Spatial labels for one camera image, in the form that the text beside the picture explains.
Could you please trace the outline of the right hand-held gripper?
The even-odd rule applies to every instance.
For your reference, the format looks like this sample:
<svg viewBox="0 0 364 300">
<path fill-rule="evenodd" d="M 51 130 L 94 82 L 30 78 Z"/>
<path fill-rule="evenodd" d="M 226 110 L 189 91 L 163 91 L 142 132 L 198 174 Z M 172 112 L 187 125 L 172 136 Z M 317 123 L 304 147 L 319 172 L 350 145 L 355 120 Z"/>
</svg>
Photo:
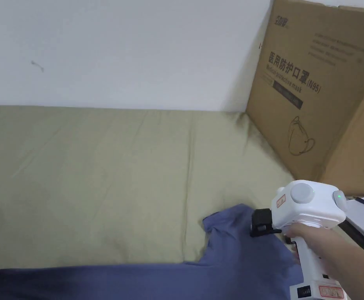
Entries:
<svg viewBox="0 0 364 300">
<path fill-rule="evenodd" d="M 337 187 L 308 180 L 295 180 L 277 190 L 269 209 L 256 209 L 251 217 L 250 235 L 286 233 L 293 224 L 332 229 L 346 219 L 346 197 Z M 325 270 L 325 263 L 295 237 L 303 273 L 303 283 L 290 287 L 292 300 L 345 300 L 339 282 Z"/>
</svg>

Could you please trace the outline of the person's right hand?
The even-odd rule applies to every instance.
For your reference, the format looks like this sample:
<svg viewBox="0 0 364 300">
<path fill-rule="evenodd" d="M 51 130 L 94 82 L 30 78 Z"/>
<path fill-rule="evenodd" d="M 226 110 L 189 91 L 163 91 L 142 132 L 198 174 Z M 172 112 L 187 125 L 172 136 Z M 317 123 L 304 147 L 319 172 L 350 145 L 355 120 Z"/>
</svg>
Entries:
<svg viewBox="0 0 364 300">
<path fill-rule="evenodd" d="M 328 229 L 297 223 L 289 227 L 285 235 L 289 238 L 302 238 L 307 246 L 322 259 L 328 259 L 330 256 L 327 243 L 333 240 L 333 232 Z"/>
</svg>

